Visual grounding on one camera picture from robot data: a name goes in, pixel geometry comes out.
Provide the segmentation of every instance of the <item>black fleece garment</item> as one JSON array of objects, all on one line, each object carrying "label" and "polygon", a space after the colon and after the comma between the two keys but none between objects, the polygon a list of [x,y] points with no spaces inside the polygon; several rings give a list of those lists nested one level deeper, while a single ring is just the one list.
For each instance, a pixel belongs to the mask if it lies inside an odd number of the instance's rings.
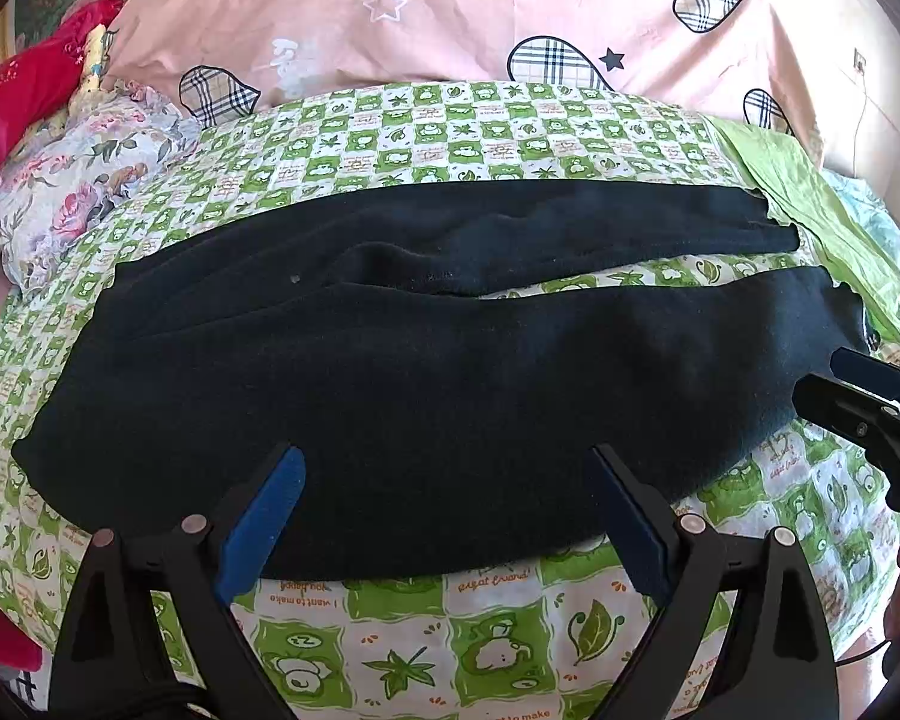
[{"label": "black fleece garment", "polygon": [[402,577],[600,530],[609,442],[670,499],[793,417],[794,381],[864,350],[822,269],[718,288],[490,293],[653,257],[792,250],[739,190],[530,181],[370,190],[117,267],[13,454],[87,530],[210,514],[279,440],[307,484],[265,576]]}]

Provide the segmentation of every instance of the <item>wall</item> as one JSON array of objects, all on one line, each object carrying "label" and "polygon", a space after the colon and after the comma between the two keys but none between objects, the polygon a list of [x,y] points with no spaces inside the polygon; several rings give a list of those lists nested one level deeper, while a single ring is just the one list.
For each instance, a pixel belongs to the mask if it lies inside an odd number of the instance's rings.
[{"label": "wall", "polygon": [[[826,167],[854,175],[855,140],[855,175],[866,178],[885,199],[900,226],[898,33],[876,0],[770,2],[810,87],[827,144]],[[853,69],[854,49],[866,57],[864,79]]]}]

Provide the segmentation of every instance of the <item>star print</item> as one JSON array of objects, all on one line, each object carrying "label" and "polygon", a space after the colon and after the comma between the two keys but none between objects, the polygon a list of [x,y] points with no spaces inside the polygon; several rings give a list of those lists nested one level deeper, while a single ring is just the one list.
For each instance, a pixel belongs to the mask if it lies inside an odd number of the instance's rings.
[{"label": "star print", "polygon": [[624,69],[623,59],[624,55],[621,53],[614,53],[610,49],[607,49],[607,53],[600,57],[600,61],[607,65],[608,70],[613,70],[614,68],[619,68],[620,70]]},{"label": "star print", "polygon": [[365,0],[364,7],[370,10],[370,23],[379,22],[381,19],[398,22],[400,9],[407,2],[407,0]]}]

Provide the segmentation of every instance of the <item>blue gripper pad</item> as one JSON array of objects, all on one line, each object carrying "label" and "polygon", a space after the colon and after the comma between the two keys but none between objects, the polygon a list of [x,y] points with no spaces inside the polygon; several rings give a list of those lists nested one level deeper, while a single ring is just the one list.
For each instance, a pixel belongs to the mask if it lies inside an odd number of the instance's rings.
[{"label": "blue gripper pad", "polygon": [[896,365],[841,348],[831,355],[830,370],[838,379],[860,389],[887,400],[900,400],[900,368]]},{"label": "blue gripper pad", "polygon": [[290,447],[230,531],[220,550],[220,569],[214,585],[225,607],[238,595],[250,591],[260,577],[276,539],[300,500],[306,479],[303,452]]},{"label": "blue gripper pad", "polygon": [[610,543],[620,556],[634,589],[649,595],[658,607],[666,607],[674,591],[667,572],[667,547],[628,490],[628,486],[636,488],[640,483],[621,461],[618,461],[619,470],[614,471],[610,461],[596,447],[591,450],[591,455],[586,473]]}]

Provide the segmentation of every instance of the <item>white star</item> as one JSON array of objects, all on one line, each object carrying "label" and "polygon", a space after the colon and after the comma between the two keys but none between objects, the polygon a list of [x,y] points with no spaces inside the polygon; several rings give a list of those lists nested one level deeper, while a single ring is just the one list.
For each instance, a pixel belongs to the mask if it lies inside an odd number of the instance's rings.
[{"label": "white star", "polygon": [[392,22],[400,20],[400,9],[407,4],[407,0],[365,0],[364,7],[370,10],[370,23],[379,22],[381,19],[390,19]]}]

